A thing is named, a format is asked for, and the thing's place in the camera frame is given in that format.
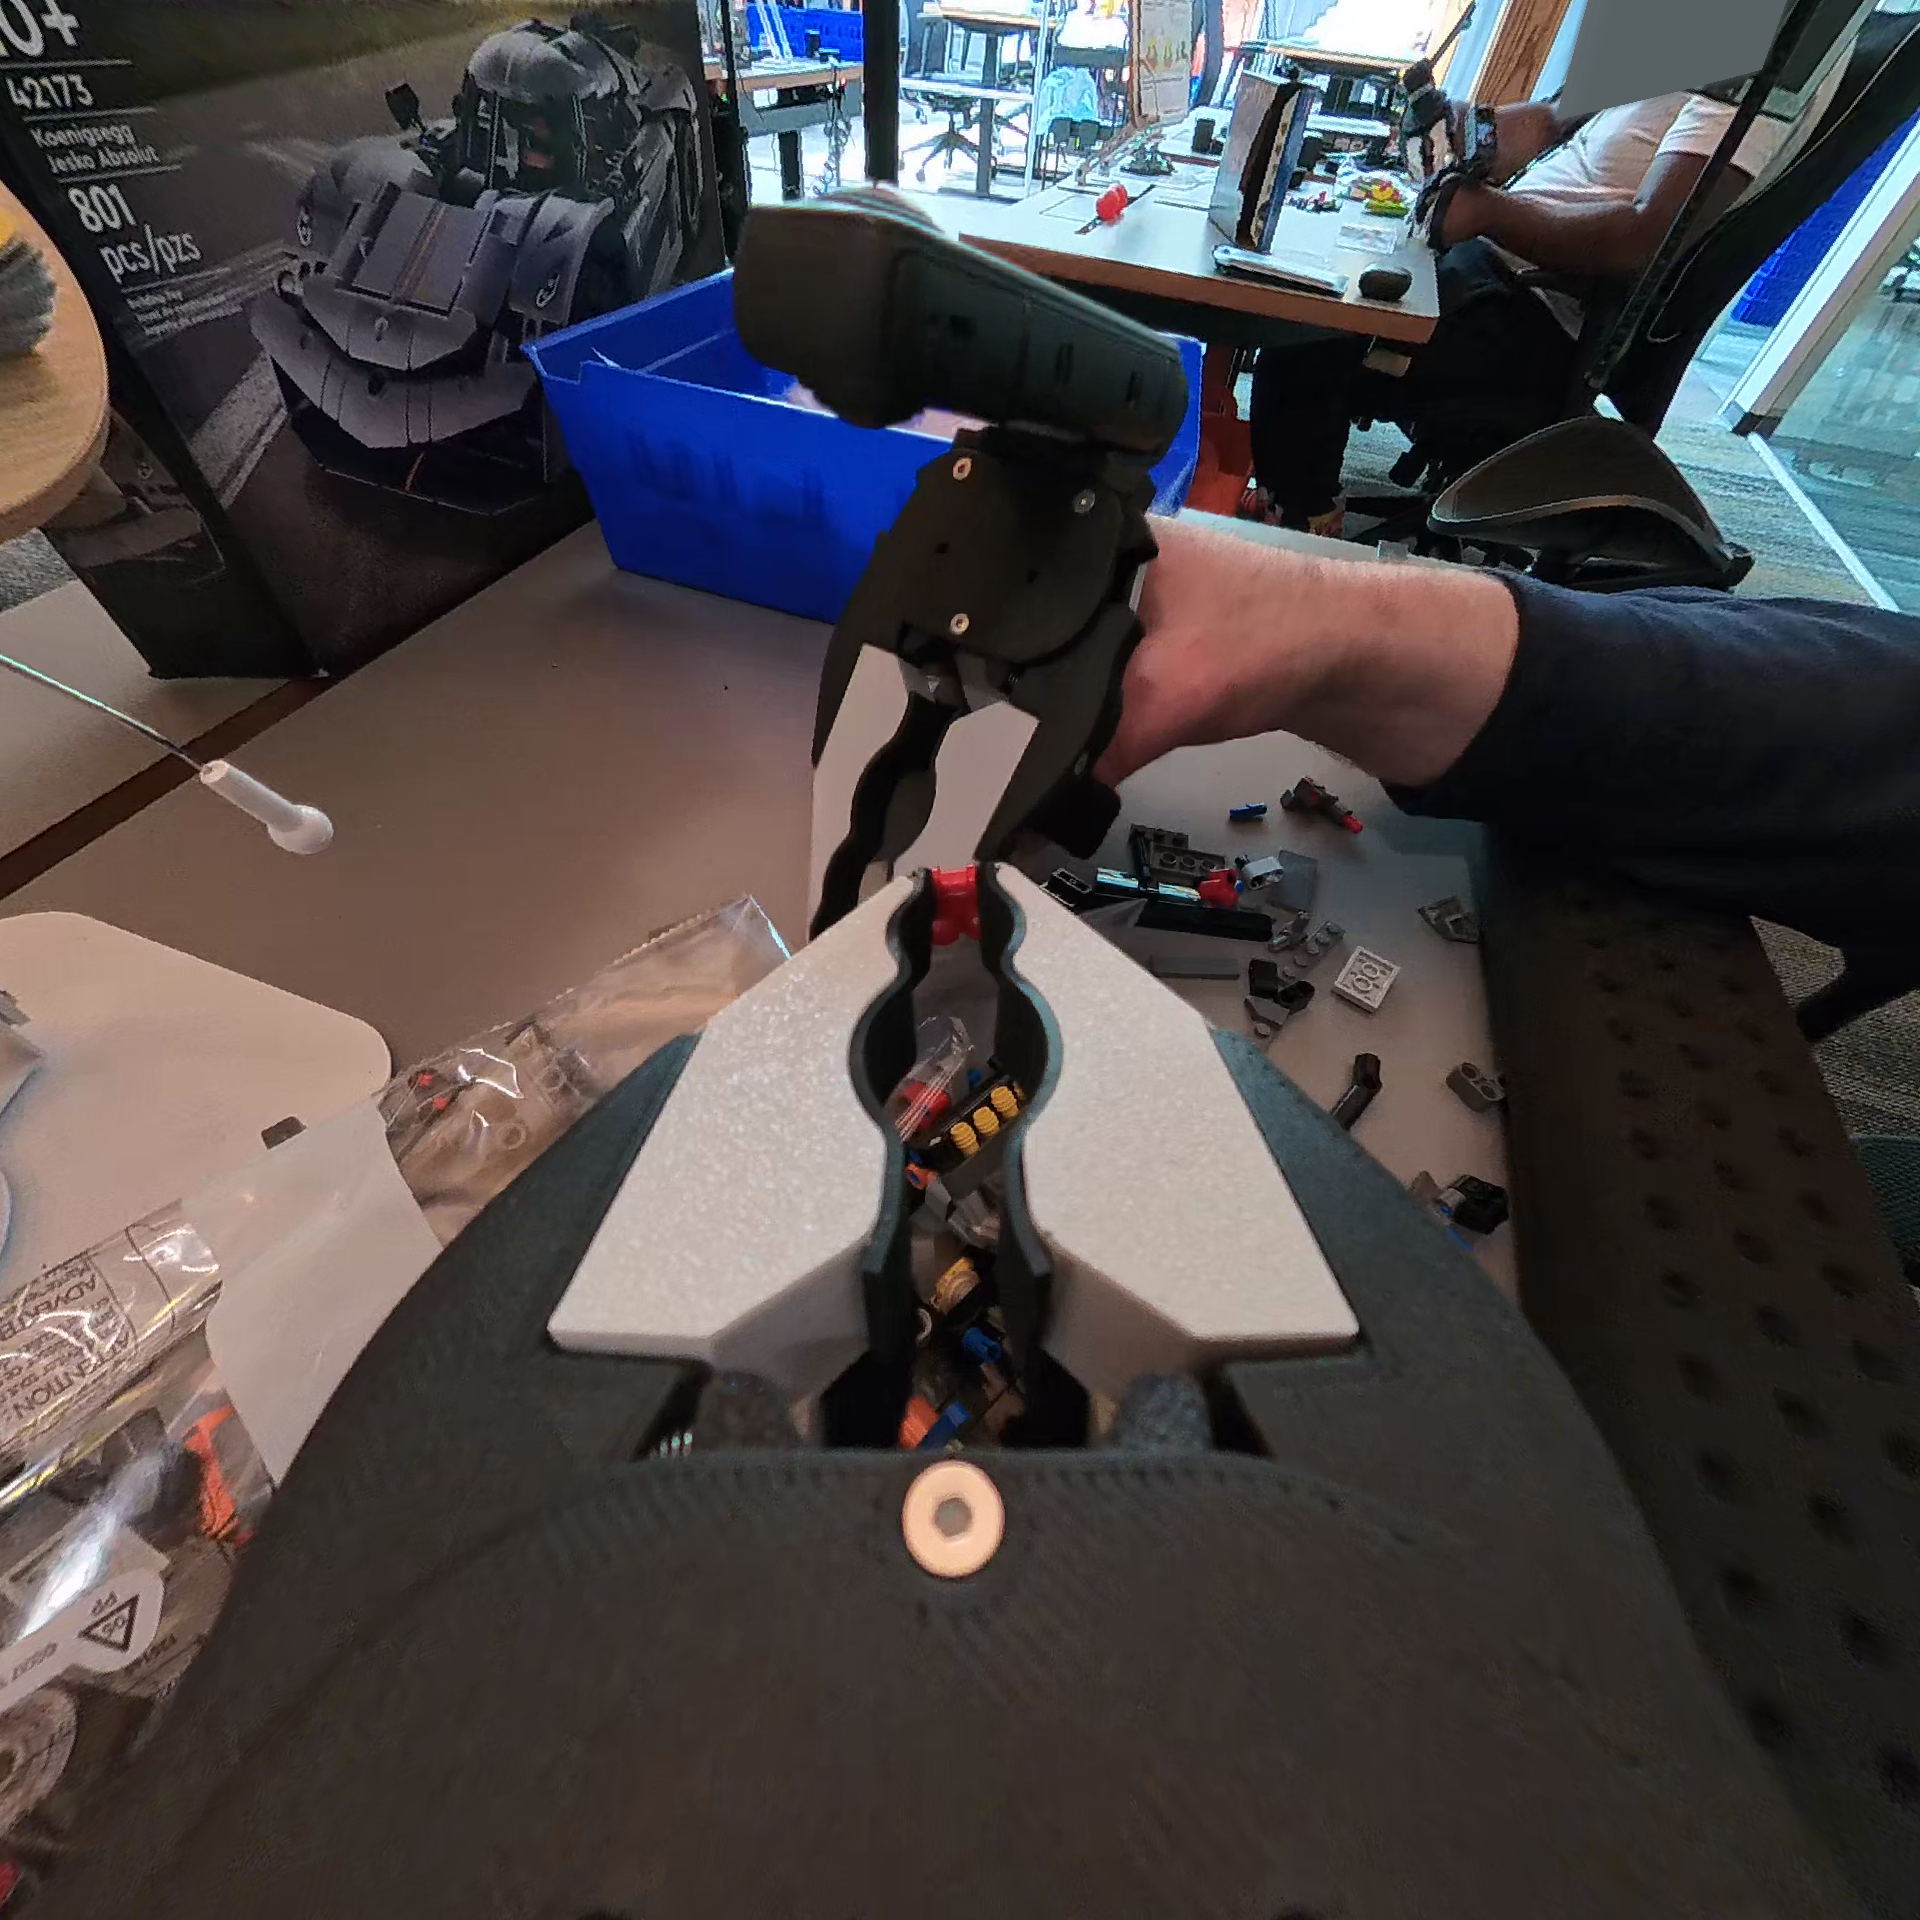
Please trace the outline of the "person's right forearm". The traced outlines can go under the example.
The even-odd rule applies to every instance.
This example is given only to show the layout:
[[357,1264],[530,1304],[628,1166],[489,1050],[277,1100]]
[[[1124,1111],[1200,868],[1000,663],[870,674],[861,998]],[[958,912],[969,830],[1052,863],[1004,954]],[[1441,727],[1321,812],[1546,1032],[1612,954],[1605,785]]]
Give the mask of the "person's right forearm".
[[1499,827],[1832,947],[1917,931],[1917,619],[1510,580],[1520,646],[1406,812]]

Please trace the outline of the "black office chair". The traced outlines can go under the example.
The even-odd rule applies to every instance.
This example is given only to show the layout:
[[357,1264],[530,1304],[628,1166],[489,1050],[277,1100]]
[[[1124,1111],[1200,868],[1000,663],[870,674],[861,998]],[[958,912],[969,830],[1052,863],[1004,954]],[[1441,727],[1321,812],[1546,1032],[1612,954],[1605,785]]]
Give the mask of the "black office chair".
[[[1709,324],[1755,267],[1910,115],[1916,16],[1872,4],[1792,4],[1734,122],[1660,254],[1581,337],[1561,417],[1460,473],[1429,507],[1425,548],[1473,552],[1585,593],[1740,587],[1754,556],[1729,540],[1657,446],[1673,393]],[[1740,201],[1716,209],[1744,136],[1840,83],[1809,139]]]

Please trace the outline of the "brown leaning board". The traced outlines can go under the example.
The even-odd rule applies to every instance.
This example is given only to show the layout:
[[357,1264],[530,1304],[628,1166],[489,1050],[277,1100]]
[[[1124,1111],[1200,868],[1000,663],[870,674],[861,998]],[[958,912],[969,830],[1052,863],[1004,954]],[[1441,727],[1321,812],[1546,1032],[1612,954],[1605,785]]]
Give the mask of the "brown leaning board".
[[1205,38],[1202,3],[1126,4],[1130,129],[1145,132],[1186,120],[1194,103],[1194,46]]

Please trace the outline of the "dark office chair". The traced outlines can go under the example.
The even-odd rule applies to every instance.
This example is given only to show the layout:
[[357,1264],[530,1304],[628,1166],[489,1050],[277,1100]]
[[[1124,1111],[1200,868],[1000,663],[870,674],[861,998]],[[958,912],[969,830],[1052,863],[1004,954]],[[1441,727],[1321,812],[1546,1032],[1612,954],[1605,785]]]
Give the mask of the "dark office chair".
[[1917,1289],[1917,1137],[1856,1134],[1854,1152],[1907,1283]]

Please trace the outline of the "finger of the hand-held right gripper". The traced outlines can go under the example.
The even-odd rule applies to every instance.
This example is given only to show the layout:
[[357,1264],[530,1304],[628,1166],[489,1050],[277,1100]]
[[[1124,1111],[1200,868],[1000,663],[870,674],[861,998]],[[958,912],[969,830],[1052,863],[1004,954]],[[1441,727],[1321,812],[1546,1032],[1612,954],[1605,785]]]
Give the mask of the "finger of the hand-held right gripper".
[[932,761],[932,799],[917,836],[917,872],[958,872],[996,857],[989,826],[1038,720],[1011,704],[953,718]]
[[940,682],[876,646],[857,649],[811,769],[808,936],[886,881],[953,863],[936,806],[958,718]]

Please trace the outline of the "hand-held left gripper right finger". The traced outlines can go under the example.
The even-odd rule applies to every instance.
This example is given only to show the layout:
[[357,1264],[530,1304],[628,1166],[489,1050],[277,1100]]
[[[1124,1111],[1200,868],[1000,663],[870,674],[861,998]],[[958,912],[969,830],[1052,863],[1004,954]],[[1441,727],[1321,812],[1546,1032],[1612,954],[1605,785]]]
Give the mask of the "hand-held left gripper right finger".
[[1348,1353],[1361,1321],[1221,1034],[1017,868],[993,867],[1040,1081],[1011,1207],[1038,1236],[1040,1345],[1091,1398],[1233,1360]]

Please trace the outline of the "white rounded board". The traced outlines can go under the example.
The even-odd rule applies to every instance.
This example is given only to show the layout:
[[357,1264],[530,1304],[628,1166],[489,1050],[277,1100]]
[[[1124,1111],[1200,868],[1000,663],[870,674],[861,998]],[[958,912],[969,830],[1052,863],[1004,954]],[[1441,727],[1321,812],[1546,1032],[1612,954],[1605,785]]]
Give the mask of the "white rounded board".
[[4,1286],[377,1092],[377,1032],[106,921],[3,921]]

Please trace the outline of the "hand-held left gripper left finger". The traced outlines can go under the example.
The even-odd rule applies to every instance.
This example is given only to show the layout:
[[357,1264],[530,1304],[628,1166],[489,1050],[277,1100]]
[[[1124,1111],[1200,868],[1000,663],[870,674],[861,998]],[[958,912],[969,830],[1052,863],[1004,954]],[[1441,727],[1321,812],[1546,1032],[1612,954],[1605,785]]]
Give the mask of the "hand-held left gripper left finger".
[[926,876],[886,881],[684,1052],[560,1292],[560,1353],[755,1377],[834,1449],[898,1449],[917,1339],[905,1152]]

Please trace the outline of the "clear bag mixed lego pieces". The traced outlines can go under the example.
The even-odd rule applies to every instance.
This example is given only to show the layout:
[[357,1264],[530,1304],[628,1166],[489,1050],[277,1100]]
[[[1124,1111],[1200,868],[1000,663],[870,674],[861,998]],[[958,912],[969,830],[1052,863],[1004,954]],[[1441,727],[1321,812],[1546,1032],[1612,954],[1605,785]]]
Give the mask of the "clear bag mixed lego pieces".
[[219,1289],[204,1235],[164,1207],[4,1298],[4,1916],[154,1739],[273,1500],[208,1350]]

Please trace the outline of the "dark bluish grey lego plates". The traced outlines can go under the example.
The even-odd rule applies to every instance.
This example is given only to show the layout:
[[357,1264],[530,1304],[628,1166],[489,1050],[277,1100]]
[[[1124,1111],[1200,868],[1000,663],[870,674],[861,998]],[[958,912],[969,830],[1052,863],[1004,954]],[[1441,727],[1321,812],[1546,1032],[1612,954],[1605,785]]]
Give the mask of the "dark bluish grey lego plates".
[[1336,920],[1320,920],[1320,863],[1312,856],[1280,851],[1237,859],[1240,903],[1266,916],[1266,944],[1308,970],[1339,947],[1346,931]]

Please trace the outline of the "blue plastic bin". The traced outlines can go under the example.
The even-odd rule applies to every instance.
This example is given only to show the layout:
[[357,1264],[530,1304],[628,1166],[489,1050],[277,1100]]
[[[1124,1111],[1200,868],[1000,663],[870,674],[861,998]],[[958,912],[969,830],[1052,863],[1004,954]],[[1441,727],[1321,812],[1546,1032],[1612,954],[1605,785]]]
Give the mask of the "blue plastic bin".
[[[1197,467],[1205,353],[1161,337],[1181,353],[1188,409],[1154,462],[1150,513],[1178,513]],[[792,400],[801,382],[737,334],[731,275],[569,328],[532,358],[614,566],[825,623],[961,433],[859,427]]]

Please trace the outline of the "black door frame post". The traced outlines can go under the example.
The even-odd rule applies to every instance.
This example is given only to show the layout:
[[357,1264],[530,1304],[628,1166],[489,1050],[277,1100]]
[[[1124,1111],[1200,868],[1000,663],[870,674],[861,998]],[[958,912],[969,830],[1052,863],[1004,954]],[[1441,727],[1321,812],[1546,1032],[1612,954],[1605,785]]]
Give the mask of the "black door frame post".
[[898,185],[901,171],[901,3],[859,3],[861,18],[861,139],[866,179]]

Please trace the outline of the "lego set box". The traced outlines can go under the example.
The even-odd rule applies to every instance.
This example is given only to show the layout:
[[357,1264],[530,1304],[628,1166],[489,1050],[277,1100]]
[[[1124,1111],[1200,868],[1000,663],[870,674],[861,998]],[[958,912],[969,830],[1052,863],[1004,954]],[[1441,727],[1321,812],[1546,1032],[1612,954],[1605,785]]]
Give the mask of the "lego set box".
[[340,674],[589,516],[534,347],[722,265],[697,4],[3,16],[109,368],[50,540],[158,679]]

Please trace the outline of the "black lego chassis assembly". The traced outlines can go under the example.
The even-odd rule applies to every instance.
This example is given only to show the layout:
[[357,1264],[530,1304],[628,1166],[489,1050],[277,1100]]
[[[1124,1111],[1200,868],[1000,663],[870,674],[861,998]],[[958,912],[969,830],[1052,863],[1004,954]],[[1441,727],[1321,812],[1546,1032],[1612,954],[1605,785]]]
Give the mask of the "black lego chassis assembly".
[[926,1457],[1036,1444],[1040,1392],[1017,1358],[1001,1283],[1001,1158],[1025,1089],[996,1060],[923,1066],[896,1105],[917,1302],[896,1443]]

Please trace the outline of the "black lego assembly shiny bar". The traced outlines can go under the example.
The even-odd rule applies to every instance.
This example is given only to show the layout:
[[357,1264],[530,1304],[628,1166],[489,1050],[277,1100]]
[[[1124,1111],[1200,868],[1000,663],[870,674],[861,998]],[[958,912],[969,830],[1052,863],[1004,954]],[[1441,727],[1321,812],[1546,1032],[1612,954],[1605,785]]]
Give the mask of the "black lego assembly shiny bar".
[[1050,872],[1042,887],[1080,916],[1108,914],[1123,929],[1268,944],[1276,921],[1241,897],[1225,857],[1186,833],[1132,824],[1115,864]]

